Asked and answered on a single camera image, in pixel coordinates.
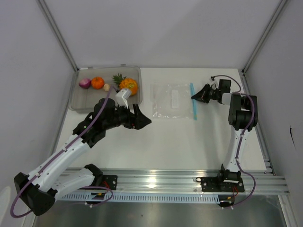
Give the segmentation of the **clear zip top bag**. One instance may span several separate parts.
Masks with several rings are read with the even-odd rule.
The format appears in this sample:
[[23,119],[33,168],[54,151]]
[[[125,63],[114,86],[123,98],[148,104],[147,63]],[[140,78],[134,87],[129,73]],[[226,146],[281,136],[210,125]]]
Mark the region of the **clear zip top bag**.
[[191,84],[152,84],[152,116],[163,119],[196,120],[196,107],[191,96]]

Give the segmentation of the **orange toy pineapple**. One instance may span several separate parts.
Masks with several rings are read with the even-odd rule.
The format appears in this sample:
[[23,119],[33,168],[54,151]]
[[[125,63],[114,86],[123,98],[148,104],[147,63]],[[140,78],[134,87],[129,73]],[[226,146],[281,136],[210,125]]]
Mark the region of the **orange toy pineapple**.
[[123,77],[121,73],[112,76],[112,79],[119,89],[127,88],[131,91],[131,96],[137,94],[139,90],[138,83],[136,80],[128,77]]

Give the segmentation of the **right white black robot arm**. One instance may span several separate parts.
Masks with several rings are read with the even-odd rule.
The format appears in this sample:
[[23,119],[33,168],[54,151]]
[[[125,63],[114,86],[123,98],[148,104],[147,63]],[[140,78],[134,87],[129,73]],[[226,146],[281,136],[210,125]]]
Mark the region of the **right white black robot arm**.
[[231,126],[228,152],[217,176],[200,177],[196,181],[201,184],[203,192],[244,192],[241,175],[247,173],[241,167],[241,160],[248,136],[258,123],[258,98],[241,93],[241,86],[232,92],[233,79],[226,75],[222,77],[216,81],[217,76],[212,76],[211,83],[191,97],[205,104],[214,100],[228,105],[228,123]]

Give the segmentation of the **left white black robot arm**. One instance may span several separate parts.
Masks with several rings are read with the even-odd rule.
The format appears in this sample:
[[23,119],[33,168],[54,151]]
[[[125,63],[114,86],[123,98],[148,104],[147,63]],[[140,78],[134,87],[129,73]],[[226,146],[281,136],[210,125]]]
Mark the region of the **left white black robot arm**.
[[61,197],[78,189],[95,189],[112,192],[104,185],[103,172],[94,164],[85,165],[80,171],[67,177],[60,175],[79,158],[105,138],[106,131],[123,126],[127,129],[140,130],[151,124],[137,104],[131,111],[128,107],[116,105],[110,98],[102,98],[83,121],[72,131],[72,135],[62,148],[53,153],[45,162],[30,173],[18,173],[14,177],[17,196],[10,214],[14,213],[18,199],[21,199],[36,216],[45,214]]

